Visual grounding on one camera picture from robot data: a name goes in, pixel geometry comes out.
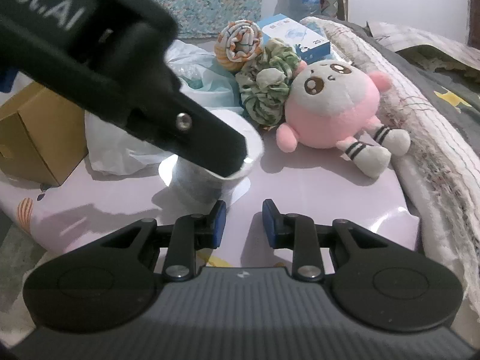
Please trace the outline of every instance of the brown cardboard box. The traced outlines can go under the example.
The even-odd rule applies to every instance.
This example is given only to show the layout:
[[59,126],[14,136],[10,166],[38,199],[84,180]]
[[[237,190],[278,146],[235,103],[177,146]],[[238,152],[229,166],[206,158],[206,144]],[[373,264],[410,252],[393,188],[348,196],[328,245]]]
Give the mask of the brown cardboard box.
[[0,107],[0,169],[61,185],[87,154],[84,111],[33,82]]

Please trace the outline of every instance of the white plush head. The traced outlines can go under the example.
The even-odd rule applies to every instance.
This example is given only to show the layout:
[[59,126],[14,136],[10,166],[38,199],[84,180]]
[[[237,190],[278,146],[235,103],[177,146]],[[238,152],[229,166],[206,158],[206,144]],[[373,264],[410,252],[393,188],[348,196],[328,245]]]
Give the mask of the white plush head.
[[369,86],[371,78],[356,67],[335,60],[318,61],[296,76],[289,101],[317,115],[334,116],[369,97]]

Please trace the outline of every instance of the cardboard box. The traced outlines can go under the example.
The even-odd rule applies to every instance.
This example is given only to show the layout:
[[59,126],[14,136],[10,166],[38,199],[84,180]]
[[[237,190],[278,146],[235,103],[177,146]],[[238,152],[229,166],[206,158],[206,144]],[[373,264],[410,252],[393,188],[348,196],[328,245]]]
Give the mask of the cardboard box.
[[304,25],[285,15],[275,15],[260,20],[258,26],[263,32],[263,41],[280,38],[297,52],[307,64],[320,61],[330,54],[330,41]]
[[61,185],[87,154],[84,110],[33,82],[0,107],[0,169]]

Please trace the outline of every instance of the blanket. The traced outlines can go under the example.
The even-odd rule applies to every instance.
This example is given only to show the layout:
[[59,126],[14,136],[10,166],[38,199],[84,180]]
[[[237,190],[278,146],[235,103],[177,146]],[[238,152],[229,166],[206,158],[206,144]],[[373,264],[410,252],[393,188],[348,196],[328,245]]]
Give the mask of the blanket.
[[[393,78],[393,88],[381,101],[379,117],[386,124],[409,131],[412,147],[409,155],[416,175],[409,174],[401,161],[395,166],[404,186],[425,180],[429,187],[426,196],[409,197],[417,205],[422,218],[432,211],[420,202],[428,201],[441,213],[422,224],[426,254],[449,266],[462,281],[466,305],[480,315],[480,160],[461,134],[431,104],[436,96],[431,85],[399,55],[382,48],[359,27],[347,27],[337,21],[318,19],[330,41],[349,57],[355,66],[368,72],[381,70]],[[445,239],[448,253],[429,255],[432,243]],[[474,337],[463,337],[478,345],[479,328]]]

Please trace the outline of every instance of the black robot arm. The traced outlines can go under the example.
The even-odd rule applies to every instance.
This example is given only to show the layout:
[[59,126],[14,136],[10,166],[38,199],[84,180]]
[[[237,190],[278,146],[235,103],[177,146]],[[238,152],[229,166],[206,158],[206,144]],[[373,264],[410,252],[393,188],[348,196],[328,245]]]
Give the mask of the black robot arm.
[[229,176],[246,157],[245,140],[179,91],[163,59],[176,33],[152,0],[0,0],[0,67]]

